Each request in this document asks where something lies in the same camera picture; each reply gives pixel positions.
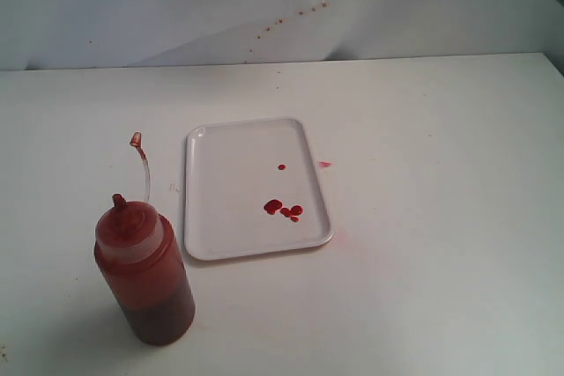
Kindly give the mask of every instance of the white table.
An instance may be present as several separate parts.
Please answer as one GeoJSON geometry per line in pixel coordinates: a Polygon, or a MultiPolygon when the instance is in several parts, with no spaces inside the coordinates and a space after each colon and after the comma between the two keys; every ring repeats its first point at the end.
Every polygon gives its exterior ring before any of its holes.
{"type": "Polygon", "coordinates": [[[0,73],[0,374],[564,373],[564,79],[542,55],[0,73]],[[303,121],[336,230],[186,257],[197,317],[152,348],[93,260],[110,196],[182,237],[194,127],[303,121]]]}

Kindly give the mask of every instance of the bottle cap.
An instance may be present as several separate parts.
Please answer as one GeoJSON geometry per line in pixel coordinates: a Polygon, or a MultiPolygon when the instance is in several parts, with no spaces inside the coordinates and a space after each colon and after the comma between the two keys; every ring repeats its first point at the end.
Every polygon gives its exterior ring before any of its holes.
{"type": "Polygon", "coordinates": [[[149,203],[126,202],[112,196],[114,207],[96,225],[96,241],[103,256],[122,264],[137,263],[159,248],[164,229],[159,213],[149,203]]]}

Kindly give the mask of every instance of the red squeeze bottle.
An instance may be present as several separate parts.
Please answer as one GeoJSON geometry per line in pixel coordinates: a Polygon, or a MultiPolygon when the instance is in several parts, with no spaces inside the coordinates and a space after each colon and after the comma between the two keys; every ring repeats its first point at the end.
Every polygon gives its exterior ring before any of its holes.
{"type": "Polygon", "coordinates": [[[94,258],[136,337],[167,345],[196,312],[173,228],[149,203],[113,200],[96,225],[94,258]]]}

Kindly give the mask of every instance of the plastic tray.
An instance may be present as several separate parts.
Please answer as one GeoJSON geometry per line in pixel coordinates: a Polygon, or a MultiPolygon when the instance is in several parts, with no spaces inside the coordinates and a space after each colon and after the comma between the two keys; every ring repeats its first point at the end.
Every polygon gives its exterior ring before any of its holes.
{"type": "Polygon", "coordinates": [[[315,163],[292,118],[204,125],[187,139],[186,236],[190,255],[218,260],[331,239],[315,163]],[[263,208],[272,199],[300,205],[294,222],[263,208]]]}

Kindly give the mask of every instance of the red drop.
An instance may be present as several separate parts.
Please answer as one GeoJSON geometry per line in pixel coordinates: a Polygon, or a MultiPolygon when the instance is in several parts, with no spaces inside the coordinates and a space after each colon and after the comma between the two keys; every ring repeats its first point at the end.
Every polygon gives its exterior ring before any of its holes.
{"type": "Polygon", "coordinates": [[[303,208],[302,208],[301,206],[293,206],[293,207],[290,209],[290,213],[291,213],[292,215],[298,216],[298,215],[300,215],[301,213],[303,213],[303,208]]]}
{"type": "Polygon", "coordinates": [[[264,205],[264,209],[269,215],[273,215],[274,213],[276,213],[276,210],[280,209],[281,207],[282,207],[282,202],[276,199],[270,200],[264,205]]]}

